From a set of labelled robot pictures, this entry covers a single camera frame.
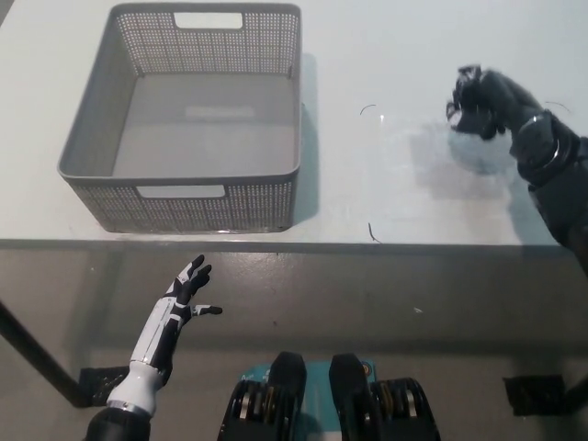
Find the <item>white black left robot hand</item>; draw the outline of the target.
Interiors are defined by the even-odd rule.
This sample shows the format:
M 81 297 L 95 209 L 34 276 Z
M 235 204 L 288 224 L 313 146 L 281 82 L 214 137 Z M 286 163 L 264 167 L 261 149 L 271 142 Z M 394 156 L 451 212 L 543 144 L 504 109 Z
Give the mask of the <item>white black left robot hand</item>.
M 151 418 L 157 392 L 166 385 L 173 370 L 173 357 L 182 328 L 192 318 L 220 315 L 222 308 L 192 305 L 191 300 L 210 279 L 211 266 L 198 256 L 175 277 L 157 300 L 132 351 L 127 377 L 110 392 L 107 407 Z

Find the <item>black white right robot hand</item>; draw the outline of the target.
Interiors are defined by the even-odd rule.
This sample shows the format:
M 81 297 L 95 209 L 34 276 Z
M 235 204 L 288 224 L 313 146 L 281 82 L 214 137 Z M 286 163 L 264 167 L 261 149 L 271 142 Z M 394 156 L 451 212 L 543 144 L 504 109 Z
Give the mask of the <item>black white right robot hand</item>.
M 508 130 L 518 132 L 542 111 L 530 92 L 512 78 L 478 64 L 458 69 L 446 106 L 447 122 L 453 131 L 477 135 L 485 141 Z

